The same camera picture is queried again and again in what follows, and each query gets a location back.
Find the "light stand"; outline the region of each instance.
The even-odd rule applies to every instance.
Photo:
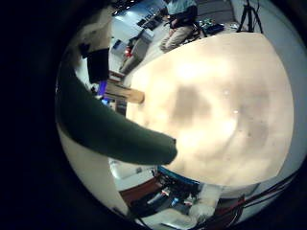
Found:
[[[247,0],[247,4],[244,5],[243,14],[242,14],[242,17],[241,17],[241,23],[240,23],[240,26],[237,30],[237,33],[242,31],[242,27],[243,27],[243,24],[244,24],[247,16],[248,16],[248,32],[250,32],[250,33],[254,32],[254,27],[252,25],[253,24],[252,23],[252,14],[254,14],[255,20],[259,25],[261,34],[263,33],[259,15],[258,15],[256,9],[250,5],[249,0]]]

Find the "seated person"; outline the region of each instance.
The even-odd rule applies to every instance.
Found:
[[[167,53],[184,41],[193,31],[193,23],[198,15],[194,0],[167,0],[167,12],[170,19],[170,32],[160,43],[160,50]]]

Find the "pants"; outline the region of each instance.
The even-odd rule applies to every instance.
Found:
[[[179,44],[184,41],[184,39],[193,31],[192,26],[185,26],[185,27],[179,27],[176,28],[176,31],[169,36],[168,34],[162,39],[160,43],[160,50],[164,53],[167,53],[176,47],[179,46]]]

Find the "green fabric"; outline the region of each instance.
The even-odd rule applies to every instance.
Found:
[[[176,157],[175,139],[143,128],[103,105],[68,65],[60,67],[57,91],[59,125],[81,145],[135,164],[165,165]]]

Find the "table surface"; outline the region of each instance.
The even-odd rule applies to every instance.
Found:
[[[166,167],[205,183],[244,186],[276,176],[294,126],[291,86],[262,34],[218,34],[181,46],[136,71],[145,102],[127,118],[177,139]]]

